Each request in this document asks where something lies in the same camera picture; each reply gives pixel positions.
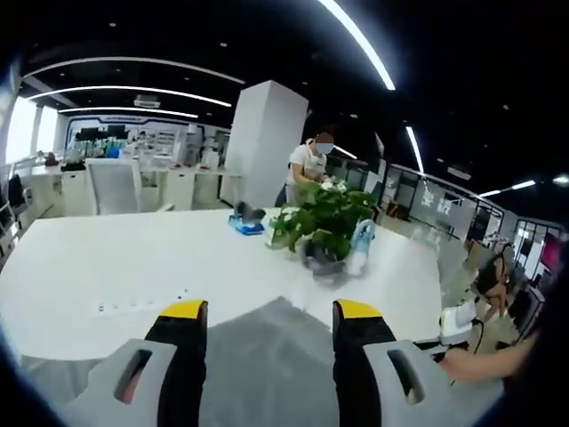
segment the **white robot part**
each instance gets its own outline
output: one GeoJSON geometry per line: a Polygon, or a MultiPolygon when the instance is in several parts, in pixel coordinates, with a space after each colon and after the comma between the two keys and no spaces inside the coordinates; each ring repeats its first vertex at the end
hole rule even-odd
{"type": "Polygon", "coordinates": [[[474,300],[469,300],[458,307],[444,309],[441,315],[441,344],[455,345],[466,342],[472,330],[472,320],[476,316],[474,300]]]}

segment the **glass partition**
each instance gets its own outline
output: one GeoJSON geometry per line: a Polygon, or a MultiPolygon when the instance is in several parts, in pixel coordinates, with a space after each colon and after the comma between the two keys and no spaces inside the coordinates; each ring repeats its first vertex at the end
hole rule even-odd
{"type": "Polygon", "coordinates": [[[381,207],[389,214],[391,205],[396,206],[393,216],[428,224],[461,241],[483,242],[486,236],[499,233],[504,216],[495,205],[465,189],[396,165],[388,169],[381,199],[381,207]]]}
{"type": "Polygon", "coordinates": [[[545,272],[552,273],[542,261],[547,235],[558,238],[561,235],[560,226],[538,223],[537,220],[517,222],[514,238],[516,261],[531,280],[537,280],[545,272]]]}

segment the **plant pot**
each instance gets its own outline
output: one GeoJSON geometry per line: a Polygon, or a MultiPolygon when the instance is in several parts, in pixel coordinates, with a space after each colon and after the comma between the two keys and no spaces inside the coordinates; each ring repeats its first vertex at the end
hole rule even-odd
{"type": "Polygon", "coordinates": [[[301,243],[301,259],[302,263],[312,270],[312,274],[318,277],[330,277],[342,273],[344,270],[344,261],[336,261],[331,259],[321,246],[314,245],[312,240],[306,240],[301,243]]]}

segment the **window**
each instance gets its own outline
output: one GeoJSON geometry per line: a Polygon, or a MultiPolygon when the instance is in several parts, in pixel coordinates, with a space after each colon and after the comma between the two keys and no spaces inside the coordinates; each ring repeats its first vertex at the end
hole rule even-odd
{"type": "Polygon", "coordinates": [[[36,104],[25,98],[18,97],[12,112],[8,142],[6,144],[6,163],[11,163],[29,156],[36,117],[36,104]]]}
{"type": "Polygon", "coordinates": [[[44,153],[53,151],[57,118],[58,114],[56,109],[44,107],[42,110],[42,118],[39,122],[39,131],[37,133],[37,151],[42,150],[44,153]]]}

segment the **white table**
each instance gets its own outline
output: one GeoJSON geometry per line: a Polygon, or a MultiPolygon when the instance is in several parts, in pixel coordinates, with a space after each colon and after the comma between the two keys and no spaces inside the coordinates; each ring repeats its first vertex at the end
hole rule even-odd
{"type": "Polygon", "coordinates": [[[398,339],[437,336],[441,296],[431,249],[378,227],[367,275],[331,289],[286,249],[269,250],[264,236],[231,229],[228,214],[34,222],[0,274],[0,311],[17,349],[43,359],[104,358],[129,338],[144,337],[184,289],[186,298],[209,302],[210,326],[305,292],[307,312],[328,326],[332,301],[349,298],[379,309],[398,339]],[[119,309],[98,314],[100,302],[119,309]]]}

